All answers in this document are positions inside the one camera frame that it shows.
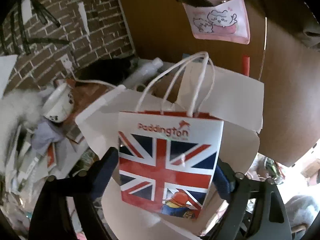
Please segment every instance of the white fluffy toy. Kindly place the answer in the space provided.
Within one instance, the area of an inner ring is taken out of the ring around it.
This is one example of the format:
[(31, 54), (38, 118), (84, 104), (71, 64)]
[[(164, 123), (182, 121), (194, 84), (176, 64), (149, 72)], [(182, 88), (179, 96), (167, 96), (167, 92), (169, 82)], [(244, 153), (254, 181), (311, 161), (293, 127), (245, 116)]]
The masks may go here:
[(5, 173), (9, 141), (18, 125), (34, 128), (41, 115), (42, 101), (36, 92), (14, 90), (0, 100), (0, 177)]

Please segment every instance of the paw print pattern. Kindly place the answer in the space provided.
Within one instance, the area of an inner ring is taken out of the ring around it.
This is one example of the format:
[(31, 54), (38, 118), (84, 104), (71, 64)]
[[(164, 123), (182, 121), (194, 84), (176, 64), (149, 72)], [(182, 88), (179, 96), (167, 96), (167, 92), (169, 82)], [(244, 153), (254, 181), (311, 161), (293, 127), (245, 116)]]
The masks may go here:
[(54, 116), (50, 115), (50, 116), (49, 116), (49, 119), (50, 119), (51, 121), (55, 122), (55, 121), (58, 120), (58, 116), (57, 116), (57, 115), (54, 115)]
[(75, 100), (73, 99), (73, 95), (71, 93), (69, 93), (68, 98), (69, 98), (69, 104), (72, 105), (75, 102)]

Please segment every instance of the pink pouch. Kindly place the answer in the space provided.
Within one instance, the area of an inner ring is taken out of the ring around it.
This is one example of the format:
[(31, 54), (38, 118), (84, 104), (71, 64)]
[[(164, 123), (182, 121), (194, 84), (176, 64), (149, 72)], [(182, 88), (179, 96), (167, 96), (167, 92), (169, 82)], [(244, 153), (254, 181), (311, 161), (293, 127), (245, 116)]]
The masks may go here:
[(214, 7), (184, 4), (193, 36), (202, 40), (221, 40), (248, 44), (250, 30), (244, 0), (208, 0)]

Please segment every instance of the gray fabric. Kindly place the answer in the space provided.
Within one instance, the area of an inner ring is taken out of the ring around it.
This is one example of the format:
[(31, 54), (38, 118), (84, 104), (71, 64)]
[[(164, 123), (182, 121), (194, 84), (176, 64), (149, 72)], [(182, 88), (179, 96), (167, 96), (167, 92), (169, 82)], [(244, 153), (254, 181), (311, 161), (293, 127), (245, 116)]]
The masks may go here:
[(62, 132), (49, 120), (43, 118), (32, 136), (31, 146), (37, 153), (44, 156), (50, 143), (61, 141), (63, 138)]
[(320, 210), (316, 200), (307, 195), (294, 196), (284, 206), (291, 228), (301, 224), (309, 228)]

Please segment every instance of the white mug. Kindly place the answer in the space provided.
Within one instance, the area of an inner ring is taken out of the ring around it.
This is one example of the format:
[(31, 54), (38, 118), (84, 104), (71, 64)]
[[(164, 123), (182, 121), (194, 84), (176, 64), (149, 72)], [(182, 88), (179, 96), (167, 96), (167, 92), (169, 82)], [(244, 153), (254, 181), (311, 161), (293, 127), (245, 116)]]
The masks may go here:
[(52, 122), (63, 122), (71, 114), (73, 107), (74, 99), (71, 93), (71, 87), (67, 83), (63, 83), (58, 86), (44, 103), (44, 117)]

